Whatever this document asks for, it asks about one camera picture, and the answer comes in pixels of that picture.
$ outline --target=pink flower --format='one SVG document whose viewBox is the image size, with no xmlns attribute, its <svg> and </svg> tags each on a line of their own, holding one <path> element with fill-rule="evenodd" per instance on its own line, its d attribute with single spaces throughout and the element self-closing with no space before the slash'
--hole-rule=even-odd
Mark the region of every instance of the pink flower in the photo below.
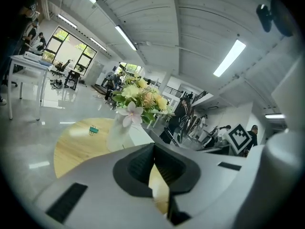
<svg viewBox="0 0 305 229">
<path fill-rule="evenodd" d="M 132 123 L 135 123 L 136 125 L 139 125 L 142 123 L 141 114 L 143 113 L 142 107 L 135 106 L 135 103 L 131 101 L 127 109 L 126 108 L 117 108 L 116 109 L 119 114 L 126 115 L 126 117 L 123 119 L 123 126 L 127 127 L 131 125 Z"/>
</svg>

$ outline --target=white vase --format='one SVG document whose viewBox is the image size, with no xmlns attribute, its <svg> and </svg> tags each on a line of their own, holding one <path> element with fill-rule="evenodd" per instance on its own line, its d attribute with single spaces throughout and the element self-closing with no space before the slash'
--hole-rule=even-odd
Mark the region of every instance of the white vase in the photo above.
<svg viewBox="0 0 305 229">
<path fill-rule="evenodd" d="M 117 114 L 115 116 L 112 127 L 107 136 L 107 148 L 110 152 L 115 152 L 124 149 L 123 143 L 128 136 L 128 132 L 132 125 L 123 126 L 124 115 Z"/>
</svg>

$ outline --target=glossy gray floor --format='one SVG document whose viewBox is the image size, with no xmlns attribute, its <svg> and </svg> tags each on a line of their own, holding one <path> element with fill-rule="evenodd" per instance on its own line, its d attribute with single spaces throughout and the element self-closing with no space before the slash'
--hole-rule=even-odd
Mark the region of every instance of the glossy gray floor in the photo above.
<svg viewBox="0 0 305 229">
<path fill-rule="evenodd" d="M 52 89 L 48 74 L 41 118 L 35 119 L 37 86 L 24 85 L 23 99 L 19 99 L 19 86 L 12 88 L 13 120 L 9 120 L 8 107 L 0 107 L 0 161 L 9 183 L 26 199 L 35 196 L 55 179 L 53 154 L 63 130 L 85 118 L 114 118 L 115 111 L 105 104 L 91 87 L 78 84 L 70 88 Z M 1 87 L 6 98 L 6 87 Z"/>
</svg>

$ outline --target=round wooden table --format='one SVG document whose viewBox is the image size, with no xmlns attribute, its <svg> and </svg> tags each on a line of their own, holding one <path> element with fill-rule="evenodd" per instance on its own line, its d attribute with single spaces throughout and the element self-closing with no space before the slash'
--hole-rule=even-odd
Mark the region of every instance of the round wooden table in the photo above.
<svg viewBox="0 0 305 229">
<path fill-rule="evenodd" d="M 58 139 L 54 151 L 56 177 L 60 178 L 90 158 L 110 153 L 106 140 L 113 121 L 106 118 L 90 118 L 66 128 Z M 96 127 L 98 133 L 90 133 L 91 126 Z M 152 168 L 149 187 L 152 189 L 157 208 L 162 213 L 166 213 L 169 189 L 156 166 Z"/>
</svg>

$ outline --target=white ceiling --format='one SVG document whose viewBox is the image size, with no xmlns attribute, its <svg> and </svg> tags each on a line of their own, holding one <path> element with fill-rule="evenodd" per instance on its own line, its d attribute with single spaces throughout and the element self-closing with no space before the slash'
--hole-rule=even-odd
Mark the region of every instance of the white ceiling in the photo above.
<svg viewBox="0 0 305 229">
<path fill-rule="evenodd" d="M 255 101 L 262 109 L 274 107 L 271 92 L 290 69 L 299 50 L 296 37 L 284 38 L 274 25 L 269 33 L 264 32 L 255 10 L 258 4 L 269 6 L 270 0 L 98 0 L 94 5 L 88 0 L 49 0 L 49 3 L 54 13 L 59 13 L 61 4 L 62 13 L 94 34 L 113 60 L 173 70 L 173 75 L 212 93 L 222 105 Z M 116 31 L 116 24 L 122 25 L 132 41 L 138 43 L 137 52 Z M 246 44 L 246 49 L 221 77 L 214 76 L 236 39 Z"/>
</svg>

